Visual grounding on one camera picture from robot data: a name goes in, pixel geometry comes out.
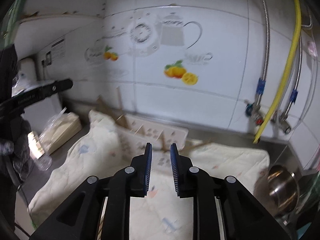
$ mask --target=fruit decal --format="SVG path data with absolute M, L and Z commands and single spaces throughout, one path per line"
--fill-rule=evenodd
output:
M 110 52 L 112 47 L 106 46 L 104 49 L 103 57 L 105 60 L 111 59 L 112 61 L 116 61 L 119 58 L 119 55 L 115 52 Z
M 174 64 L 166 65 L 164 67 L 164 74 L 169 78 L 178 78 L 186 85 L 192 86 L 198 82 L 198 77 L 182 66 L 182 60 L 178 60 Z

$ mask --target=silver screw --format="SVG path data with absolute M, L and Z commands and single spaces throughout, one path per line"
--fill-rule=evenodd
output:
M 189 171 L 192 173 L 197 173 L 197 172 L 199 172 L 199 168 L 193 166 L 193 167 L 190 167 Z
M 235 183 L 235 182 L 236 182 L 236 178 L 235 178 L 235 177 L 232 177 L 232 176 L 228 176 L 228 177 L 227 177 L 227 182 L 229 182 L 229 183 Z
M 126 168 L 124 169 L 124 171 L 125 171 L 125 173 L 133 173 L 133 172 L 134 172 L 134 167 L 131 167 L 131 166 L 126 167 Z
M 90 176 L 88 179 L 87 179 L 87 182 L 90 183 L 90 184 L 93 184 L 97 181 L 97 177 L 95 176 Z

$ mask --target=yellow hose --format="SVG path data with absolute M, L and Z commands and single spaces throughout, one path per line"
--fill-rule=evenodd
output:
M 253 143 L 258 142 L 263 130 L 265 129 L 267 123 L 269 122 L 271 116 L 273 115 L 273 112 L 276 110 L 276 108 L 281 100 L 281 96 L 283 94 L 285 85 L 286 85 L 288 78 L 289 78 L 289 75 L 290 75 L 291 66 L 292 66 L 295 51 L 298 46 L 299 36 L 300 36 L 300 31 L 301 31 L 301 11 L 300 11 L 299 0 L 294 0 L 294 6 L 295 6 L 295 10 L 296 10 L 296 26 L 294 28 L 290 51 L 289 51 L 289 55 L 287 58 L 287 62 L 285 63 L 282 79 L 281 79 L 278 91 L 276 93 L 276 96 L 273 99 L 272 105 L 270 106 L 270 108 L 264 118 L 264 122 L 262 123 L 262 125 L 259 127 L 259 130 L 257 131 L 257 133 L 254 137 Z

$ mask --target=metal bowl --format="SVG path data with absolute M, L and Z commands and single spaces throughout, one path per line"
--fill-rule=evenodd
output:
M 294 173 L 281 165 L 272 166 L 268 175 L 269 195 L 278 207 L 278 214 L 290 213 L 299 200 L 299 185 Z

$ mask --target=white quilted mat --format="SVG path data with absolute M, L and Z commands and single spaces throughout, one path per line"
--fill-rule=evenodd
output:
M 54 170 L 29 207 L 40 225 L 88 176 L 112 176 L 129 165 L 119 153 L 113 120 L 91 111 L 89 133 L 69 150 L 66 162 Z M 233 175 L 252 193 L 269 166 L 266 151 L 209 144 L 188 154 L 194 166 L 211 176 Z M 192 239 L 193 201 L 180 199 L 174 190 L 170 153 L 154 151 L 148 195 L 131 198 L 130 239 Z

